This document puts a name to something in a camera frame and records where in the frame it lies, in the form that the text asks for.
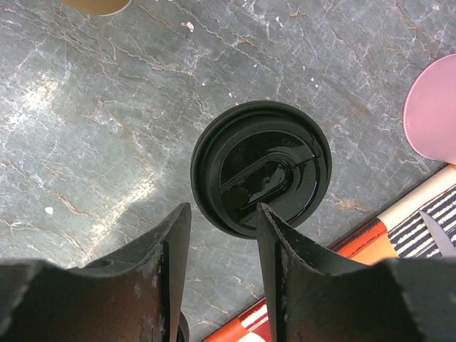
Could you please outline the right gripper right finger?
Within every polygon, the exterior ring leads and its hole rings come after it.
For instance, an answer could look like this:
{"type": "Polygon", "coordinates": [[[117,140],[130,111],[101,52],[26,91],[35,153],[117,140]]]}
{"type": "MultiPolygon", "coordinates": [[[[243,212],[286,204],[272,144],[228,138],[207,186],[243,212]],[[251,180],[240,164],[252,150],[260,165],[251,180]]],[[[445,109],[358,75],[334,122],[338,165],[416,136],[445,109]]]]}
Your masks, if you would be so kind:
{"type": "Polygon", "coordinates": [[[453,341],[455,260],[347,259],[256,211],[273,341],[453,341]]]}

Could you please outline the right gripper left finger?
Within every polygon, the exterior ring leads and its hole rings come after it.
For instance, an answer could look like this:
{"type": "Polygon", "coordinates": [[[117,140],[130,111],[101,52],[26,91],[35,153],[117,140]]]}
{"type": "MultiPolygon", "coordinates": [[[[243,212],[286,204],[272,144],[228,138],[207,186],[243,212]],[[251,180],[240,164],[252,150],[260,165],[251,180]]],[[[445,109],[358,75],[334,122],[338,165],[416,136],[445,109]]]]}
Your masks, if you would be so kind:
{"type": "Polygon", "coordinates": [[[191,207],[82,268],[1,261],[3,341],[188,341],[182,296],[191,207]]]}

